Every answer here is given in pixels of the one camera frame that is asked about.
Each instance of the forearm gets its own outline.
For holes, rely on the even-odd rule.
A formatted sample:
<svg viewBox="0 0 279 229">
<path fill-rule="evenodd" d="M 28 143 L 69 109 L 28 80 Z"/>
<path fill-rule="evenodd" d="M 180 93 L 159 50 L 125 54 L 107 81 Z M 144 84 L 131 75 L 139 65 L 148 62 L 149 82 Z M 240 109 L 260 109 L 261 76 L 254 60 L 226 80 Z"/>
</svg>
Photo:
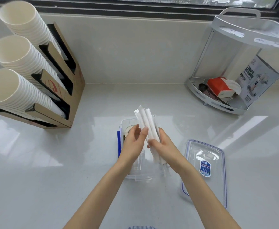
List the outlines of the forearm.
<svg viewBox="0 0 279 229">
<path fill-rule="evenodd" d="M 205 229 L 241 229 L 187 160 L 183 161 L 179 174 Z"/>
<path fill-rule="evenodd" d="M 130 168 L 129 165 L 116 163 L 63 229 L 98 229 Z"/>
</svg>

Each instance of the blue label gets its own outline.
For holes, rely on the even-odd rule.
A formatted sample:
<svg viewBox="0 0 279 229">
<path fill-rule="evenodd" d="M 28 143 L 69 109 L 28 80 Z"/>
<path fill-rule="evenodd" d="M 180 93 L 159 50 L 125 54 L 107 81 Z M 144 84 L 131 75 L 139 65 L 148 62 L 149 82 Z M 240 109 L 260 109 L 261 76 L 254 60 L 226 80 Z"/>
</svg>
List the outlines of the blue label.
<svg viewBox="0 0 279 229">
<path fill-rule="evenodd" d="M 211 176 L 211 165 L 207 161 L 201 161 L 200 165 L 200 174 L 202 174 L 204 177 L 210 177 Z"/>
</svg>

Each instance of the window frame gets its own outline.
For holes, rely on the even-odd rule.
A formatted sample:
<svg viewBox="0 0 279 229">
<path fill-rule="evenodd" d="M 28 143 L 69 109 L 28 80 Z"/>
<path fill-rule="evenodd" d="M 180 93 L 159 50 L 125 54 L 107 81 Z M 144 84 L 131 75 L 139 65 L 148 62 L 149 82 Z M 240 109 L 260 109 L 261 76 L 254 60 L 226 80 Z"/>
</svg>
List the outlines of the window frame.
<svg viewBox="0 0 279 229">
<path fill-rule="evenodd" d="M 0 0 L 0 6 L 12 0 Z M 123 0 L 25 0 L 39 12 L 54 14 L 102 15 L 158 19 L 212 21 L 228 6 L 156 3 Z M 271 9 L 257 8 L 262 18 L 279 21 L 279 0 Z M 245 13 L 229 15 L 249 16 Z"/>
</svg>

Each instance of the wall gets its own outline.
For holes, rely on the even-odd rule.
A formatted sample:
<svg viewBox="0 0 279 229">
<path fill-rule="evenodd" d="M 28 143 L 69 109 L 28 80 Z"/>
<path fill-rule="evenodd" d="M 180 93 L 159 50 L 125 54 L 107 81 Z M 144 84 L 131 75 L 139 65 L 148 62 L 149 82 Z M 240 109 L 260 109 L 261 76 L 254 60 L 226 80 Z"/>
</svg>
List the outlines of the wall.
<svg viewBox="0 0 279 229">
<path fill-rule="evenodd" d="M 210 22 L 42 15 L 59 25 L 76 55 L 87 83 L 184 83 L 190 77 L 211 32 Z M 0 21 L 0 38 L 11 34 Z M 258 49 L 241 46 L 226 76 L 235 78 Z M 279 51 L 263 52 L 279 67 Z M 202 76 L 218 76 L 230 53 L 225 45 L 209 52 Z"/>
</svg>

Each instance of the left hand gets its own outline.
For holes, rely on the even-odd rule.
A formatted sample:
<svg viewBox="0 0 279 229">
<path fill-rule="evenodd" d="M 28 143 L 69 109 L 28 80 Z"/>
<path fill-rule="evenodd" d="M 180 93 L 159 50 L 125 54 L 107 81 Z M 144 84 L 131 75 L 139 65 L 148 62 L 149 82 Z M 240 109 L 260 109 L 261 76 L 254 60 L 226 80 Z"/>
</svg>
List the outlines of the left hand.
<svg viewBox="0 0 279 229">
<path fill-rule="evenodd" d="M 148 127 L 144 127 L 141 130 L 139 125 L 133 126 L 124 140 L 124 146 L 117 162 L 123 162 L 125 165 L 132 166 L 144 147 L 147 135 Z"/>
</svg>

